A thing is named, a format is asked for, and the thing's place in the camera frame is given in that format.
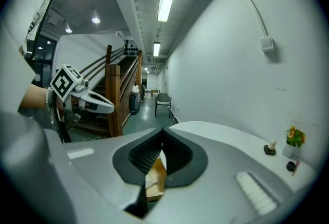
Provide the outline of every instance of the person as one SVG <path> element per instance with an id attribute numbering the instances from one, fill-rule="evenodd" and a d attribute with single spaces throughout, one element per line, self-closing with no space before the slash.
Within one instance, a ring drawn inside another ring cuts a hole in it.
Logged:
<path id="1" fill-rule="evenodd" d="M 27 40 L 34 40 L 50 0 L 7 0 L 0 18 L 1 50 L 27 52 Z M 21 106 L 46 108 L 47 89 L 30 84 Z"/>

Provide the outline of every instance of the small black object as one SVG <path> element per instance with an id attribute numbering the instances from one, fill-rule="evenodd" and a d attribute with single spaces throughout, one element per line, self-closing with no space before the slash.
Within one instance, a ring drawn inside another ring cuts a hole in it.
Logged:
<path id="1" fill-rule="evenodd" d="M 288 162 L 288 164 L 287 164 L 287 170 L 289 171 L 289 172 L 293 172 L 294 170 L 295 170 L 295 168 L 296 168 L 296 164 L 294 163 L 294 162 Z"/>
<path id="2" fill-rule="evenodd" d="M 264 152 L 265 152 L 265 154 L 267 154 L 269 156 L 274 156 L 277 153 L 275 148 L 274 148 L 274 150 L 268 149 L 267 144 L 264 145 Z"/>

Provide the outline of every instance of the gray floor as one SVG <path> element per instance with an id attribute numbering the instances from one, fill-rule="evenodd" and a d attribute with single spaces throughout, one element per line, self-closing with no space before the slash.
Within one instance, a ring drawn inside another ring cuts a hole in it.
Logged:
<path id="1" fill-rule="evenodd" d="M 148 128 L 167 127 L 177 122 L 171 114 L 169 118 L 169 109 L 167 106 L 158 105 L 158 114 L 155 117 L 155 98 L 151 98 L 151 93 L 145 94 L 144 101 L 140 105 L 138 114 L 131 115 L 127 124 L 123 128 L 123 135 L 132 134 Z"/>

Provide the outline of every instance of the chair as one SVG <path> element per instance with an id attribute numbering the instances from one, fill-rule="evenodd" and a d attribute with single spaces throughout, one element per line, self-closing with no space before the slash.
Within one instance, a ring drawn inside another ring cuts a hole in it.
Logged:
<path id="1" fill-rule="evenodd" d="M 170 110 L 171 110 L 171 97 L 168 94 L 164 94 L 163 92 L 158 94 L 155 97 L 155 117 L 158 112 L 158 105 L 169 106 L 169 118 L 170 118 Z"/>

